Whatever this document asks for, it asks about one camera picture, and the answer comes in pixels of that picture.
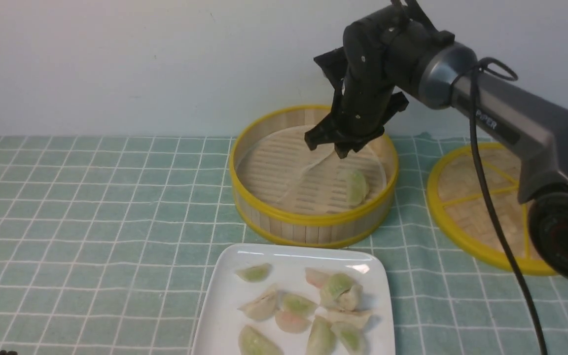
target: square plate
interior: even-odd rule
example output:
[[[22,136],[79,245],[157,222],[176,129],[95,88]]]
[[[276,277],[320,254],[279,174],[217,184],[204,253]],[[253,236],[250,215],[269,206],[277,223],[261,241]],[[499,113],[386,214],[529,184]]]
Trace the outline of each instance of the square plate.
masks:
[[[234,272],[241,268],[270,263],[269,277],[261,283],[246,283]],[[248,319],[238,308],[252,301],[270,285],[295,292],[320,302],[317,288],[306,283],[305,268],[345,272],[363,286],[361,310],[374,310],[365,329],[368,355],[395,355],[394,321],[390,286],[385,268],[374,256],[365,252],[280,245],[238,244],[225,249],[219,257],[196,327],[192,355],[238,355],[238,336],[243,326],[254,325],[275,342],[284,355],[303,355],[310,328],[304,333],[282,332],[273,317],[262,322]],[[319,307],[316,314],[325,309]],[[348,355],[338,343],[333,355]]]

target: steamer basket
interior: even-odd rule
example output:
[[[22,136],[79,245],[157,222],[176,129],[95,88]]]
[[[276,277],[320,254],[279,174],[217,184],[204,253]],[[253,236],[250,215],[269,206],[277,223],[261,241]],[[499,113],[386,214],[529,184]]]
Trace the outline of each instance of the steamer basket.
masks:
[[[534,249],[527,229],[532,204],[516,200],[521,162],[499,143],[480,143],[479,153],[492,203],[514,258],[523,274],[554,275]],[[426,200],[440,229],[458,247],[494,267],[511,271],[478,183],[469,145],[444,155],[435,164],[426,187]]]
[[[236,139],[229,167],[234,202],[245,223],[268,241],[343,248],[369,236],[390,211],[398,158],[386,135],[343,160],[331,154],[332,144],[307,148],[304,133],[329,110],[279,110],[255,121]],[[336,178],[341,169],[353,168],[370,185],[365,202],[354,208],[345,203],[345,182]]]

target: dumpling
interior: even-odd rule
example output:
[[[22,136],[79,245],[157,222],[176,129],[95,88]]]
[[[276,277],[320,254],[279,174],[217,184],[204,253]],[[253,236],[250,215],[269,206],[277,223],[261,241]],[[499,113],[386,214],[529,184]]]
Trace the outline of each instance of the dumpling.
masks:
[[[295,313],[277,311],[275,312],[275,324],[282,332],[298,334],[303,333],[311,325],[311,321]]]
[[[350,355],[364,355],[367,341],[360,329],[349,323],[333,323],[330,328]]]
[[[342,310],[353,311],[356,310],[358,304],[361,302],[361,295],[363,293],[363,286],[355,284],[349,290],[343,292],[341,296],[337,297],[336,305]]]
[[[241,355],[284,355],[280,347],[250,325],[241,330],[238,346]]]
[[[321,305],[324,307],[333,305],[337,297],[350,290],[354,284],[354,280],[343,272],[331,275],[319,290]]]
[[[300,317],[308,317],[317,310],[318,305],[306,297],[294,293],[282,296],[282,310],[294,313]]]
[[[331,323],[349,323],[358,329],[363,329],[367,325],[370,317],[372,317],[372,311],[350,312],[345,310],[328,310],[322,317]]]
[[[311,334],[306,344],[306,355],[330,355],[336,347],[336,336],[330,330],[330,322],[321,316],[315,316]]]
[[[327,281],[329,274],[319,271],[315,268],[306,268],[306,282],[314,287],[321,288]]]
[[[264,281],[271,273],[271,265],[263,263],[241,270],[236,270],[235,274],[248,283],[259,283]]]
[[[275,314],[278,306],[278,288],[277,285],[271,285],[260,296],[253,301],[245,303],[238,309],[250,319],[254,321],[263,321],[269,319]]]
[[[343,170],[338,173],[337,179],[345,180],[345,198],[350,207],[356,207],[365,201],[369,194],[369,184],[363,172],[358,169]]]

